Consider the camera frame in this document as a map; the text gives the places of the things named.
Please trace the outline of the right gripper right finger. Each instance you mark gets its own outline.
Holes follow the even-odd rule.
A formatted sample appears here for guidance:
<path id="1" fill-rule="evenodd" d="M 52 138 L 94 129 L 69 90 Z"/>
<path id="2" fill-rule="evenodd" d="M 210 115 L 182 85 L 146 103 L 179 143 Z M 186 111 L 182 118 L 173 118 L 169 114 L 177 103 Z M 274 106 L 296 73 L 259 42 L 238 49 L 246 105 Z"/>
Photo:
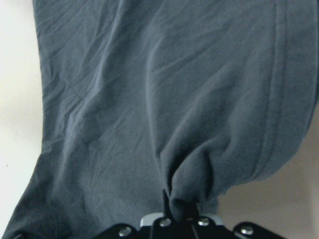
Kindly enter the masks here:
<path id="1" fill-rule="evenodd" d="M 199 218 L 199 213 L 200 213 L 199 206 L 200 204 L 195 200 L 192 200 L 190 202 L 190 217 L 191 218 L 193 219 Z"/>

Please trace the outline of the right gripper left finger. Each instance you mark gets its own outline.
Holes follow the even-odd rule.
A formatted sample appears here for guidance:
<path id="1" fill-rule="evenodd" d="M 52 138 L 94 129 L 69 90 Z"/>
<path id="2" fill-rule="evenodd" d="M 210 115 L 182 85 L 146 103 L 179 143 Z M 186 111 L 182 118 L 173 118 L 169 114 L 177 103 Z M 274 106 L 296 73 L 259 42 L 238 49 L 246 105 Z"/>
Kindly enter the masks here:
<path id="1" fill-rule="evenodd" d="M 165 218 L 169 218 L 170 220 L 174 221 L 174 217 L 173 217 L 171 210 L 170 210 L 170 207 L 169 207 L 169 198 L 167 196 L 165 189 L 162 189 L 162 200 L 163 200 L 163 207 L 162 207 L 163 208 L 163 210 L 162 210 L 163 216 Z"/>

